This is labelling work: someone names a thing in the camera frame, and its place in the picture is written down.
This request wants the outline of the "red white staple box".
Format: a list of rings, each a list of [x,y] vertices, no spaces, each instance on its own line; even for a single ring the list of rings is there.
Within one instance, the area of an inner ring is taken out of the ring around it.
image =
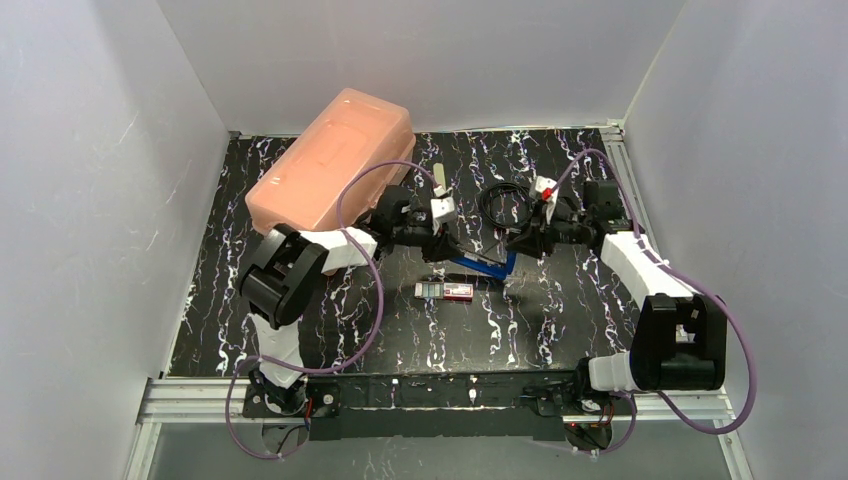
[[[474,287],[467,283],[417,282],[414,296],[418,299],[470,302],[474,297]]]

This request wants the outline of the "blue stapler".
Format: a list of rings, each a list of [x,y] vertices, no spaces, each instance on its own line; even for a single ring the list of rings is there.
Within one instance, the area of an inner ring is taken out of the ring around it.
[[[517,253],[512,251],[507,252],[504,261],[491,259],[474,252],[465,252],[461,256],[450,259],[450,262],[456,265],[500,281],[505,280],[513,273],[516,261]]]

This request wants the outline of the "beige small stapler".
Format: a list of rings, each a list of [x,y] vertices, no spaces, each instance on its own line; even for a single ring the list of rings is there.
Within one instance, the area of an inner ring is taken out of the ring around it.
[[[447,191],[446,189],[446,177],[444,165],[442,163],[435,163],[433,165],[433,177],[436,181],[434,186],[434,193],[437,197],[444,195]]]

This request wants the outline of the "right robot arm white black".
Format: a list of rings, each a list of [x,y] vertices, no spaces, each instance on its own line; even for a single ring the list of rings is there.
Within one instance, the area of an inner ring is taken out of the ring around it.
[[[630,348],[579,361],[575,397],[607,392],[717,390],[725,378],[727,320],[718,305],[665,271],[613,181],[587,181],[583,206],[556,215],[553,179],[529,189],[531,214],[507,249],[534,258],[557,244],[585,245],[611,269],[639,308]]]

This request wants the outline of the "pink plastic storage box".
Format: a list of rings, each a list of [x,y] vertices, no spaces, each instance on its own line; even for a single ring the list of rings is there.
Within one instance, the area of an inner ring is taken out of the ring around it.
[[[406,108],[342,90],[247,193],[254,230],[265,235],[277,224],[305,231],[352,224],[410,168],[389,164],[368,173],[348,190],[338,215],[343,189],[369,167],[409,162],[415,142]]]

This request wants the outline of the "aluminium frame rail right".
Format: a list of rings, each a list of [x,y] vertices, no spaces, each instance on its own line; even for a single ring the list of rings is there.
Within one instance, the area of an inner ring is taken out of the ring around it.
[[[604,238],[600,259],[621,280],[640,315],[630,349],[591,360],[589,370],[603,390],[662,390],[664,380],[691,364],[685,356],[690,344],[678,341],[678,328],[690,320],[694,294],[663,270],[666,264],[651,244],[651,225],[623,130],[617,128],[616,135],[616,140],[606,138],[603,143],[632,226]]]

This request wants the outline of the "aluminium frame rail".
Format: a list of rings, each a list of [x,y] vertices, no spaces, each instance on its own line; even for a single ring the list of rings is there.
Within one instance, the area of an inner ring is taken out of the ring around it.
[[[435,375],[351,375],[306,381],[290,407],[272,403],[246,379],[187,378],[149,382],[141,423],[291,422],[362,412],[532,413],[565,421],[592,421],[601,408],[575,402],[551,374],[489,373]]]
[[[589,370],[603,390],[662,390],[664,380],[691,364],[685,356],[690,344],[678,341],[678,328],[690,320],[694,294],[663,270],[666,264],[651,244],[651,225],[623,130],[617,128],[616,135],[616,140],[606,138],[603,143],[632,226],[604,238],[600,259],[621,280],[640,315],[630,349],[591,360]]]

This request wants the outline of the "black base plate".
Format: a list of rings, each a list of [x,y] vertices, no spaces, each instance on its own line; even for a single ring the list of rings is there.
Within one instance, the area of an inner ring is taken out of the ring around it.
[[[314,441],[514,436],[601,447],[633,411],[570,370],[339,374],[289,388],[252,371],[241,407],[246,419],[305,426]]]

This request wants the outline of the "aluminium frame rail front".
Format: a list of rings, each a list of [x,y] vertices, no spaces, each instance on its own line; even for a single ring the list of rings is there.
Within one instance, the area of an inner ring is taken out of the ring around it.
[[[306,381],[290,407],[272,403],[246,379],[187,378],[149,382],[141,423],[291,422],[362,412],[532,413],[565,421],[592,421],[601,408],[575,402],[551,374],[489,373],[435,375],[351,375]]]

